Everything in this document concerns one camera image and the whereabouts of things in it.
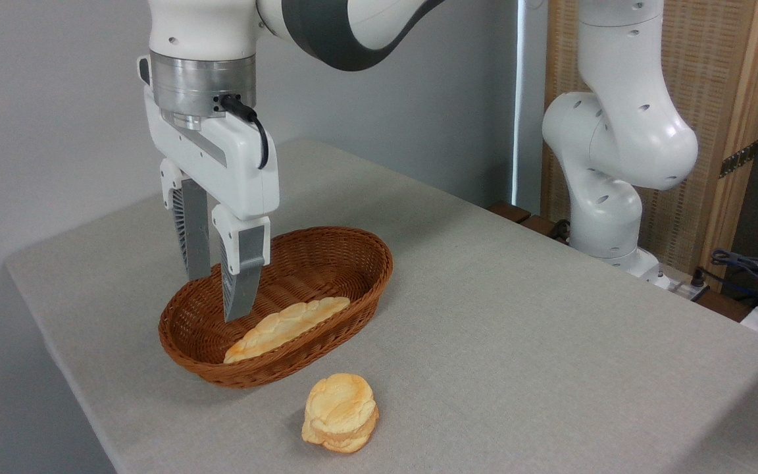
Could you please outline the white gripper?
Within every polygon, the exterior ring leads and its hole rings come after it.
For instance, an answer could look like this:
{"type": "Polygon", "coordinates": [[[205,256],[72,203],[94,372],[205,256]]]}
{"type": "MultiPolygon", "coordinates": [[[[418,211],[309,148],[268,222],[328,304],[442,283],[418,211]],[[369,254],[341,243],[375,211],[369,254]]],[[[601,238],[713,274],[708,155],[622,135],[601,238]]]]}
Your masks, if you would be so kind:
{"type": "Polygon", "coordinates": [[[208,62],[142,56],[138,72],[151,139],[166,157],[160,164],[163,203],[172,212],[188,279],[211,275],[208,192],[220,202],[213,224],[220,235],[224,321],[238,320],[251,312],[262,268],[270,264],[265,215],[280,204],[270,133],[222,104],[230,96],[255,105],[255,57],[208,62]]]}

